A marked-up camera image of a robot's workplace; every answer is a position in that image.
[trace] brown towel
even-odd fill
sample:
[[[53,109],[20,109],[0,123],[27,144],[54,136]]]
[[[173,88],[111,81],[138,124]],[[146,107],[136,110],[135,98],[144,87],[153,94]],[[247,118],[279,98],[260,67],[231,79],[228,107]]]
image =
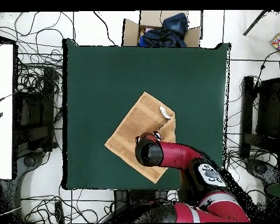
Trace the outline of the brown towel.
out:
[[[117,127],[115,133],[105,143],[109,150],[154,183],[158,182],[166,168],[145,167],[138,163],[135,156],[135,137],[144,132],[158,131],[161,125],[167,121],[160,111],[160,106],[163,106],[167,114],[171,116],[171,119],[159,130],[162,140],[175,142],[175,113],[162,102],[144,92]]]

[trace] white floor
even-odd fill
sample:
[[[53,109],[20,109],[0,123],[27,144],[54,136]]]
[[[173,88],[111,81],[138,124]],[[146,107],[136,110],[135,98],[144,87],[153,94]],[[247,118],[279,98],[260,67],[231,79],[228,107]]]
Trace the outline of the white floor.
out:
[[[263,63],[264,58],[275,51],[270,44],[270,41],[280,32],[280,13],[271,12],[266,14],[255,27],[249,32],[247,36],[243,36],[244,31],[250,26],[254,19],[258,16],[261,10],[206,10],[204,11],[203,18],[203,39],[201,40],[201,47],[214,48],[218,43],[231,43],[232,49],[230,54],[230,93],[229,100],[237,99],[240,96],[239,85],[244,76],[255,75],[258,76],[260,72],[260,66]],[[16,29],[22,34],[27,34],[30,30],[31,23],[33,21],[35,12],[23,13],[20,18],[20,13],[1,13],[0,14],[0,35],[16,39]],[[106,22],[108,26],[108,32],[110,38],[116,45],[121,45],[123,20],[127,18],[136,23],[139,22],[139,11],[124,11],[124,12],[99,12],[101,18]],[[70,38],[82,46],[88,45],[101,45],[109,46],[112,43],[107,38],[107,30],[105,25],[97,18],[93,12],[40,12],[36,15],[34,25],[31,33],[37,32],[48,26],[53,26],[58,18],[58,23],[52,27],[55,30],[47,30],[36,34],[30,34],[28,36],[18,37],[19,41],[26,43],[39,44],[36,47],[35,44],[19,43],[20,53],[39,53],[48,54],[53,49],[56,49],[56,53],[62,52],[61,39]],[[190,27],[199,26],[200,24],[200,11],[189,11]],[[20,59],[23,62],[30,62],[30,58],[27,54],[19,54]],[[280,76],[279,64],[280,54],[274,54],[268,59],[269,61],[265,65],[265,69],[261,74],[261,79],[266,80]],[[60,107],[62,99],[59,99],[57,106]],[[229,104],[228,116],[233,115],[240,111],[241,101],[238,100]],[[228,124],[236,125],[240,122],[240,114],[230,118]],[[56,128],[62,128],[62,120],[58,122]],[[229,127],[228,133],[240,133],[240,125],[235,127]],[[56,130],[57,141],[62,145],[62,130]],[[239,142],[239,135],[228,135],[228,138],[235,143]],[[228,140],[227,146],[229,149],[231,146],[236,146],[232,141]],[[275,165],[275,160],[271,159],[271,164]],[[230,170],[234,179],[239,181],[239,184],[244,190],[251,189],[263,190],[263,186],[260,180],[250,176],[241,167],[235,170]],[[50,197],[44,197],[44,195],[58,195],[58,187],[62,179],[62,153],[60,149],[55,149],[50,156],[50,160],[44,166],[39,167],[37,170],[30,172],[25,178],[22,185],[21,197],[39,197],[39,200],[47,199]],[[113,191],[111,190],[81,190],[65,191],[61,189],[61,197],[63,200],[68,201],[71,204],[71,198],[73,199],[73,206],[76,207],[77,200],[80,196],[78,207],[82,211],[84,209],[93,209],[100,219],[105,215],[104,207],[109,206],[114,199]],[[264,197],[258,192],[252,192],[250,194],[253,201],[264,204]],[[22,201],[22,213],[28,214],[38,201],[23,200]],[[54,211],[54,203],[50,206],[52,212]],[[70,207],[64,205],[65,215],[71,213]],[[85,212],[85,217],[89,222],[94,222],[96,217],[91,212]],[[31,220],[39,220],[38,214],[34,214],[30,218]],[[72,221],[73,223],[80,222],[85,223],[82,217],[78,217]]]

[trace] white surface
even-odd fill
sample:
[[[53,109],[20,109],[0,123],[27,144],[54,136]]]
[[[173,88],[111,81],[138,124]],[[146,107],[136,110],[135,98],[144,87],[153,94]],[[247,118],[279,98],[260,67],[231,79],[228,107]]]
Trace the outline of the white surface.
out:
[[[0,98],[12,94],[13,46],[0,46]],[[0,179],[12,178],[12,96],[0,102]]]
[[[224,42],[232,44],[232,59],[264,60],[276,51],[271,40],[280,33],[280,13],[267,13],[243,36],[243,33],[255,21],[261,10],[226,10]],[[280,61],[280,52],[269,57],[269,60]]]

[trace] cardboard box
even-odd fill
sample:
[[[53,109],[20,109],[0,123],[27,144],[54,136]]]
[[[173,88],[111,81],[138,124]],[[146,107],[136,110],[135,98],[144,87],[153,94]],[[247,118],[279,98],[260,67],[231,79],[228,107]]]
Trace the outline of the cardboard box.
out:
[[[123,35],[121,46],[138,46],[139,31],[145,28],[160,28],[161,22],[168,17],[178,13],[185,13],[188,18],[187,10],[143,10],[140,11],[140,21],[136,24],[128,19],[124,19]],[[184,36],[187,47],[199,47],[201,27],[189,29]]]

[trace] black pole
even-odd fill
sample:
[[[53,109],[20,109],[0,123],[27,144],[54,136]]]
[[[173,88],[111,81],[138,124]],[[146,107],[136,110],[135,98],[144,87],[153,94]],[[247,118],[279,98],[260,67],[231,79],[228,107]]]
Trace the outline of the black pole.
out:
[[[255,21],[250,25],[250,27],[248,27],[248,29],[243,33],[244,36],[246,36],[248,34],[248,32],[256,25],[256,23],[264,16],[264,14],[266,13],[266,10],[261,11],[261,13],[257,16],[257,18],[255,19]]]

